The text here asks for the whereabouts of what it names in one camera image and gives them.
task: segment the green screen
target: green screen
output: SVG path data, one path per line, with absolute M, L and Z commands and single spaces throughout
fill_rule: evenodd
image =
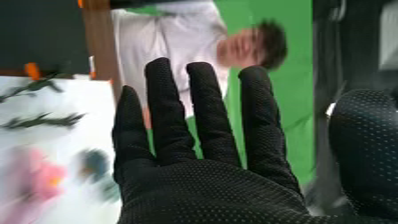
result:
M 300 185 L 306 185 L 314 175 L 311 0 L 219 0 L 217 5 L 227 24 L 229 34 L 256 25 L 261 19 L 275 20 L 286 29 L 290 55 L 284 65 L 268 75 L 281 108 L 282 129 L 288 142 L 288 160 Z M 133 11 L 151 14 L 156 13 L 153 7 Z M 238 70 L 231 71 L 226 105 L 240 157 L 245 164 Z M 197 139 L 194 118 L 188 119 L 188 127 Z M 199 140 L 195 151 L 197 156 L 203 157 Z

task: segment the gloved hand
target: gloved hand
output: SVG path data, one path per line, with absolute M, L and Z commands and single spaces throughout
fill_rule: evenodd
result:
M 160 58 L 146 67 L 156 156 L 149 152 L 139 98 L 130 87 L 117 105 L 112 136 L 114 178 L 123 196 L 119 223 L 378 223 L 368 218 L 309 216 L 286 162 L 265 69 L 251 67 L 240 74 L 249 170 L 240 164 L 211 65 L 194 63 L 187 71 L 204 159 L 195 158 L 169 59 Z

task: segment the dark hair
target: dark hair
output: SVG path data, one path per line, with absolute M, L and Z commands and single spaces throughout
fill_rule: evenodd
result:
M 259 33 L 263 35 L 263 48 L 267 57 L 261 62 L 261 66 L 267 69 L 275 69 L 284 61 L 288 55 L 288 43 L 282 26 L 275 21 L 267 21 L 258 25 Z

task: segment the white shirt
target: white shirt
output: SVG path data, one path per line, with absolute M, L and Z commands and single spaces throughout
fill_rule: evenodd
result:
M 121 81 L 135 88 L 146 107 L 146 64 L 160 57 L 171 59 L 185 115 L 194 115 L 187 64 L 208 62 L 217 72 L 222 98 L 227 92 L 229 69 L 217 63 L 217 43 L 227 37 L 213 1 L 156 5 L 162 16 L 114 10 L 114 31 Z

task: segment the leaf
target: leaf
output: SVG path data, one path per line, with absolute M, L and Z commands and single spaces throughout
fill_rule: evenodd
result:
M 53 81 L 48 81 L 48 87 L 53 89 L 53 91 L 57 92 L 57 93 L 62 93 L 64 92 L 64 90 L 59 88 L 59 86 L 55 85 L 55 83 L 53 83 Z
M 36 119 L 44 118 L 48 115 L 50 115 L 50 113 L 46 113 L 46 114 L 39 115 Z

